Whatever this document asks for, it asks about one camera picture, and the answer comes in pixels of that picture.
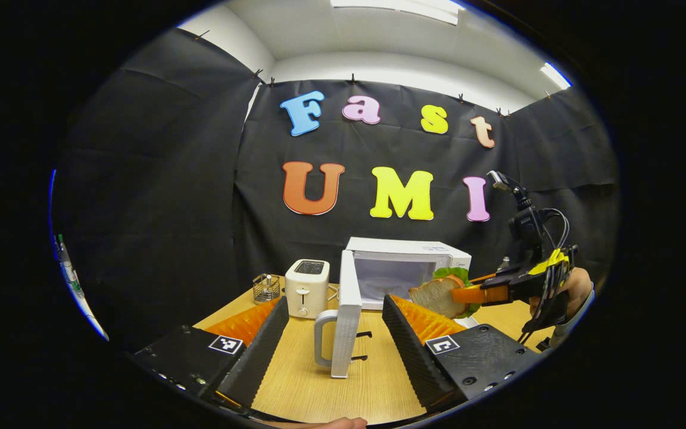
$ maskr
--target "metal utensil holder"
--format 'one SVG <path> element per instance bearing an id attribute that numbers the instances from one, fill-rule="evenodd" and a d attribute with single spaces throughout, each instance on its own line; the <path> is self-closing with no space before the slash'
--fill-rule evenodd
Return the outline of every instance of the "metal utensil holder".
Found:
<path id="1" fill-rule="evenodd" d="M 280 297 L 280 278 L 277 275 L 261 274 L 253 279 L 253 302 L 263 304 Z"/>

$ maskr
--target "microwave handle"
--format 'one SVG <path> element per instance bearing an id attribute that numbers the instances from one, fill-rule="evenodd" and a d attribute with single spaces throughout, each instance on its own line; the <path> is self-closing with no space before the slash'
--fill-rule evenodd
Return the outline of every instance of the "microwave handle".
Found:
<path id="1" fill-rule="evenodd" d="M 314 361 L 319 366 L 331 367 L 332 361 L 322 357 L 322 328 L 331 321 L 338 320 L 338 310 L 324 310 L 314 322 Z"/>

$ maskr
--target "human hand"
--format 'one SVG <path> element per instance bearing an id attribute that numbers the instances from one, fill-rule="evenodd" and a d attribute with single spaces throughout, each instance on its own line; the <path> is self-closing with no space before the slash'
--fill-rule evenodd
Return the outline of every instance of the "human hand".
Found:
<path id="1" fill-rule="evenodd" d="M 284 423 L 280 421 L 262 421 L 269 426 L 280 427 L 281 429 L 364 429 L 367 421 L 364 418 L 338 418 L 329 423 Z"/>
<path id="2" fill-rule="evenodd" d="M 588 272 L 579 267 L 572 269 L 568 279 L 563 283 L 563 287 L 560 288 L 558 293 L 563 293 L 563 291 L 568 291 L 569 300 L 566 308 L 566 320 L 569 321 L 579 312 L 584 301 L 589 297 L 589 293 L 591 293 L 591 280 L 589 279 Z M 529 309 L 531 317 L 536 312 L 539 301 L 541 301 L 539 296 L 533 296 L 528 300 L 528 304 L 531 305 Z"/>

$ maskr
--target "white toaster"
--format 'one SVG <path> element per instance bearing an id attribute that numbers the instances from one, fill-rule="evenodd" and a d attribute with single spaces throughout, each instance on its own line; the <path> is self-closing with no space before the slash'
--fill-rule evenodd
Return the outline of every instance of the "white toaster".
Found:
<path id="1" fill-rule="evenodd" d="M 297 260 L 285 274 L 289 315 L 316 319 L 327 309 L 330 264 L 322 260 Z"/>

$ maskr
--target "ceiling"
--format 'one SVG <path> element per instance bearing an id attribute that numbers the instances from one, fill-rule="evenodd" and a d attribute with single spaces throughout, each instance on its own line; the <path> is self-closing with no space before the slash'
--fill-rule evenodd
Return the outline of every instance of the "ceiling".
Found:
<path id="1" fill-rule="evenodd" d="M 545 57 L 492 17 L 460 10 L 457 26 L 376 8 L 332 8 L 329 0 L 231 0 L 226 6 L 275 59 L 323 52 L 392 52 L 476 70 L 535 100 L 560 88 L 541 67 Z"/>

